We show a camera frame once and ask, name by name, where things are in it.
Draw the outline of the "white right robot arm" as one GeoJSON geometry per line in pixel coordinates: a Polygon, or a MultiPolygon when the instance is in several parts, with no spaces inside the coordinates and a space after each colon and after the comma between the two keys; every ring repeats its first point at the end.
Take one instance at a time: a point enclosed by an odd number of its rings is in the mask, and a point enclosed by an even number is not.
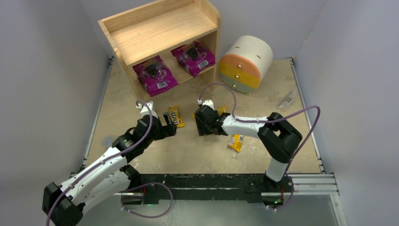
{"type": "Polygon", "coordinates": [[[199,136],[242,135],[261,140],[271,156],[266,177],[279,182],[287,171],[294,152],[299,147],[302,134],[279,113],[271,113],[260,119],[237,117],[231,113],[218,114],[217,110],[203,104],[194,113],[199,136]]]}

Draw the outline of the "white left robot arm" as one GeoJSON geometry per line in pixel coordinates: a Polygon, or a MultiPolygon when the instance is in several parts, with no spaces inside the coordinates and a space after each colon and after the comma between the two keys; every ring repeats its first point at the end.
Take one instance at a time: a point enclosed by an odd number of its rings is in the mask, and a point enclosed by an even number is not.
{"type": "Polygon", "coordinates": [[[142,175],[129,163],[156,140],[176,135],[177,126],[167,113],[166,125],[158,116],[143,113],[137,125],[116,138],[107,151],[78,174],[44,189],[42,210],[46,225],[75,226],[82,217],[104,199],[118,192],[144,192],[156,182],[143,183],[142,175]]]}

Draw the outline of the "purple candy bag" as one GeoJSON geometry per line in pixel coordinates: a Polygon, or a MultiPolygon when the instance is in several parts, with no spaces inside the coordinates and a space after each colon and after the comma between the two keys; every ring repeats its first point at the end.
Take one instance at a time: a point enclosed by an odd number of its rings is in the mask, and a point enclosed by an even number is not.
{"type": "Polygon", "coordinates": [[[160,56],[134,65],[133,70],[144,90],[151,97],[164,93],[179,84],[160,56]]]}
{"type": "Polygon", "coordinates": [[[177,47],[171,53],[192,77],[216,64],[215,55],[197,41],[177,47]]]}

